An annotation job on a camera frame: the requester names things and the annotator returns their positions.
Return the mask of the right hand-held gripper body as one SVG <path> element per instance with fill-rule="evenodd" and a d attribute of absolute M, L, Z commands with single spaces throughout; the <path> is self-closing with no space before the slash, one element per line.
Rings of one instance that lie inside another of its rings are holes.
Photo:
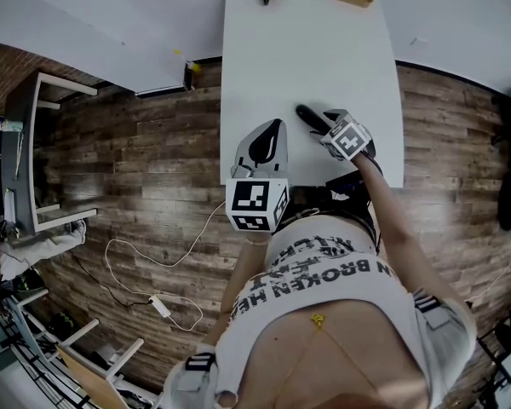
<path fill-rule="evenodd" d="M 332 158 L 351 161 L 359 153 L 369 149 L 372 137 L 363 125 L 347 115 L 340 118 L 319 143 Z"/>

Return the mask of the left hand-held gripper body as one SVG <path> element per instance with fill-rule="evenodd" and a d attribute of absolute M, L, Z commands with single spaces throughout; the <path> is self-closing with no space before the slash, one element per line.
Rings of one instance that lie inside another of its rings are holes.
<path fill-rule="evenodd" d="M 239 232 L 273 233 L 290 201 L 286 177 L 234 177 L 226 182 L 226 214 Z"/>

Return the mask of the purple eggplant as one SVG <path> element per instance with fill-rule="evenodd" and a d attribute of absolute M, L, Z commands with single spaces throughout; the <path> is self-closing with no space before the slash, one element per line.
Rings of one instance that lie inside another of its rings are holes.
<path fill-rule="evenodd" d="M 329 124 L 310 107 L 299 104 L 296 106 L 296 114 L 298 118 L 310 126 L 316 133 L 326 135 L 330 131 Z"/>

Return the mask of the person's left forearm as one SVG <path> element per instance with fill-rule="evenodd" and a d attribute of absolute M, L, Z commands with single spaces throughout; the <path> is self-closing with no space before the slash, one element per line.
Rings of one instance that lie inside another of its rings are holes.
<path fill-rule="evenodd" d="M 233 273 L 221 299 L 218 320 L 210 329 L 203 343 L 215 346 L 221 334 L 226 330 L 233 304 L 239 292 L 248 280 L 262 273 L 265 269 L 267 247 L 271 240 L 270 233 L 248 233 L 235 263 Z"/>

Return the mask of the person's right forearm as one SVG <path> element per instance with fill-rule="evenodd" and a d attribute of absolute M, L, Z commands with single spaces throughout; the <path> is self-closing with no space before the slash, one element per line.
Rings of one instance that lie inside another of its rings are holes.
<path fill-rule="evenodd" d="M 419 246 L 410 229 L 405 212 L 376 165 L 365 155 L 353 159 L 369 192 L 382 234 L 388 263 L 407 285 L 418 261 Z"/>

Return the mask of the white table top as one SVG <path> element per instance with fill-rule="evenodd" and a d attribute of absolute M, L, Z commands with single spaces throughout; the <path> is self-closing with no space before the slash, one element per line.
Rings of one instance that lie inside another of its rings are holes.
<path fill-rule="evenodd" d="M 221 178 L 258 125 L 287 128 L 290 183 L 318 186 L 351 165 L 333 159 L 297 117 L 341 108 L 372 134 L 391 187 L 404 185 L 404 133 L 396 62 L 379 3 L 226 0 L 221 73 Z"/>

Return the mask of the person's black trousers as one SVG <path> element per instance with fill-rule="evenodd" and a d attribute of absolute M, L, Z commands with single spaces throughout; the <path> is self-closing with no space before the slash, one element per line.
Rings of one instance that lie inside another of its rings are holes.
<path fill-rule="evenodd" d="M 358 222 L 369 232 L 375 225 L 369 212 L 370 196 L 356 170 L 318 187 L 293 187 L 290 201 L 278 225 L 278 231 L 292 222 L 286 221 L 294 208 L 319 208 L 318 215 L 339 216 Z"/>

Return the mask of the belt with gold buckle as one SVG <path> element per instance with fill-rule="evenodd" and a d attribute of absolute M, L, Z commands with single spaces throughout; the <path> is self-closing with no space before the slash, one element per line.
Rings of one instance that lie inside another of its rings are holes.
<path fill-rule="evenodd" d="M 286 218 L 288 222 L 294 222 L 296 220 L 300 220 L 309 216 L 315 216 L 320 213 L 319 208 L 294 208 L 290 215 Z"/>

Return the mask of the small black yellow fixture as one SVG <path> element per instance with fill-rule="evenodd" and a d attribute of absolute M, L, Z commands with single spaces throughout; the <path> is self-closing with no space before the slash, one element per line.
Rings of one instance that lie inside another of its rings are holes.
<path fill-rule="evenodd" d="M 196 61 L 187 61 L 184 68 L 184 89 L 186 91 L 193 90 L 193 80 L 197 74 L 202 71 L 202 67 Z"/>

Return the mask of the white printed t-shirt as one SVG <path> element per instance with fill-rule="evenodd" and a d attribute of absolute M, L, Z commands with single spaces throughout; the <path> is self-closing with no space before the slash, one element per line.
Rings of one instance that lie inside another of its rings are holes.
<path fill-rule="evenodd" d="M 215 347 L 217 394 L 237 394 L 250 352 L 268 325 L 285 314 L 323 302 L 374 304 L 414 359 L 422 359 L 413 296 L 384 261 L 349 244 L 355 235 L 354 227 L 341 227 L 327 217 L 300 222 L 273 239 L 268 269 L 239 292 L 228 328 Z"/>

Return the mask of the person's bare upper body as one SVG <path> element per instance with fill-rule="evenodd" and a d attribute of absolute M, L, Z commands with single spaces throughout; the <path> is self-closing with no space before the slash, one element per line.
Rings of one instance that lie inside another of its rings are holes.
<path fill-rule="evenodd" d="M 269 325 L 251 351 L 237 409 L 428 409 L 421 369 L 367 302 L 329 302 Z"/>

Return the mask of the white paper sheet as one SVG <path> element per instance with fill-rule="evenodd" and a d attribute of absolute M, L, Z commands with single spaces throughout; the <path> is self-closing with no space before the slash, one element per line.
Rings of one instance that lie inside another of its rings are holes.
<path fill-rule="evenodd" d="M 16 223 L 15 197 L 14 192 L 9 188 L 5 189 L 3 196 L 4 220 L 9 223 Z"/>

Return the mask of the white metal rack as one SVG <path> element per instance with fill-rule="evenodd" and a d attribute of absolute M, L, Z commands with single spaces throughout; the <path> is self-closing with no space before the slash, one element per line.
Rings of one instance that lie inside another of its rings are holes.
<path fill-rule="evenodd" d="M 55 356 L 58 339 L 26 309 L 30 303 L 48 293 L 48 289 L 39 288 L 22 291 L 18 296 L 13 295 L 3 300 L 0 328 L 6 339 L 1 342 L 1 346 L 13 351 L 37 388 L 59 409 L 65 397 L 50 371 L 50 360 Z"/>

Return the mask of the grey desk with white frame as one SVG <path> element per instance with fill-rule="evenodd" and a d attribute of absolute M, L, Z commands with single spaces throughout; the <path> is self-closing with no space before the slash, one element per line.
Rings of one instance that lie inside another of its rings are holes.
<path fill-rule="evenodd" d="M 24 129 L 21 133 L 2 133 L 1 184 L 3 196 L 6 188 L 14 192 L 15 226 L 22 233 L 30 235 L 97 215 L 97 210 L 91 209 L 49 221 L 38 220 L 39 215 L 60 209 L 59 204 L 38 208 L 35 195 L 33 154 L 36 112 L 39 108 L 60 109 L 59 104 L 38 99 L 42 84 L 85 95 L 98 94 L 98 90 L 92 87 L 47 73 L 34 72 L 7 96 L 3 119 L 21 121 L 24 123 Z"/>

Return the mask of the wooden chair with white frame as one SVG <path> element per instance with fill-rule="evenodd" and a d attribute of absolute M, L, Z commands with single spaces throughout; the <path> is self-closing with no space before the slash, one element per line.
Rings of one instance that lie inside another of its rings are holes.
<path fill-rule="evenodd" d="M 87 360 L 69 345 L 60 344 L 56 348 L 68 370 L 96 406 L 100 409 L 129 409 L 115 382 L 117 374 L 143 344 L 144 340 L 138 338 L 107 370 Z"/>

